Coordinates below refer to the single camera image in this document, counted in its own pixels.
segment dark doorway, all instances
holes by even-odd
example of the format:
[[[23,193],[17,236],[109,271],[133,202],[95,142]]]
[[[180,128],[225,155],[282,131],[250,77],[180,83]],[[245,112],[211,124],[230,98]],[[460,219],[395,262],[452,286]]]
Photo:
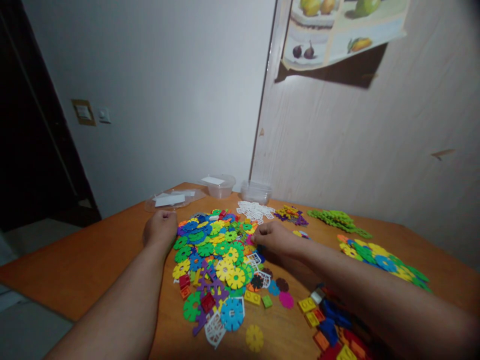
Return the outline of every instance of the dark doorway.
[[[23,5],[0,0],[0,228],[99,221],[90,185]],[[91,208],[79,201],[89,200]]]

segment orange tabletop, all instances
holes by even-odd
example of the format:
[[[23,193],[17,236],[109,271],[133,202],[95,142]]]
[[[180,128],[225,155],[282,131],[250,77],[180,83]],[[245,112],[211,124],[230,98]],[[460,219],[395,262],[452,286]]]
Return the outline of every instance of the orange tabletop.
[[[194,188],[202,187],[191,183],[175,187],[178,190]],[[178,221],[213,209],[230,209],[236,213],[239,200],[238,193],[221,200],[207,196],[177,209]],[[283,205],[294,205],[303,212],[313,209],[276,200],[268,204],[275,209]],[[151,215],[144,210],[143,202],[132,206],[0,267],[0,283],[76,321],[142,249],[142,231]],[[373,235],[371,242],[424,273],[430,279],[429,286],[434,294],[479,314],[480,275],[476,271],[402,225],[358,216],[352,218],[356,226]],[[306,228],[290,222],[283,224],[291,230],[305,231],[313,241],[339,250],[337,234],[342,233],[340,230],[308,216],[306,219],[310,223]],[[165,263],[152,358],[318,357],[320,351],[312,339],[316,331],[309,328],[298,306],[285,309],[277,296],[271,296],[273,307],[269,309],[246,302],[243,325],[236,332],[227,332],[217,350],[207,342],[204,331],[193,337],[194,323],[184,319],[179,285],[173,283],[175,253],[172,251]],[[274,263],[267,261],[265,266],[272,270],[275,279],[282,277],[288,281],[295,301],[307,298],[320,281],[299,262],[286,258],[272,261]],[[266,294],[268,290],[262,289],[261,295]],[[141,304],[142,299],[139,298],[138,305]],[[246,330],[251,324],[258,325],[263,331],[264,346],[260,353],[251,352],[245,342]]]

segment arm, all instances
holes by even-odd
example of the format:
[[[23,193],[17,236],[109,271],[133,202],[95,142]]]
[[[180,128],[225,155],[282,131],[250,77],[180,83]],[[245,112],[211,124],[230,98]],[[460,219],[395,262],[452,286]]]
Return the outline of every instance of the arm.
[[[165,259],[177,214],[158,211],[146,223],[144,249],[46,359],[146,359],[157,324]]]
[[[475,357],[478,319],[431,293],[339,251],[299,238],[278,222],[260,225],[252,240],[307,265],[406,359]]]

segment floor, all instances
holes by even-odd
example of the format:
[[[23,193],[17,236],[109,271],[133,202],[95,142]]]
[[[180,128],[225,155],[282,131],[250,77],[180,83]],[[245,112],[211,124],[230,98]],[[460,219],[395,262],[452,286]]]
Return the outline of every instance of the floor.
[[[3,237],[17,255],[22,256],[80,229],[65,222],[45,219],[6,232]],[[0,294],[5,290],[1,286]],[[70,321],[13,291],[1,297],[14,299],[14,303],[19,301],[0,312],[2,360],[42,359],[72,327]]]

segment pink snowflake piece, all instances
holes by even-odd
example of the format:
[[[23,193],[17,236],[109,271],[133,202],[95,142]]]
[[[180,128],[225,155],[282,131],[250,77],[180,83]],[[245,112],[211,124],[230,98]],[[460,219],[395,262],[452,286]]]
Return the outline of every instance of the pink snowflake piece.
[[[292,297],[292,295],[290,295],[289,292],[281,291],[278,299],[280,300],[282,306],[286,309],[291,309],[295,306],[294,298]]]

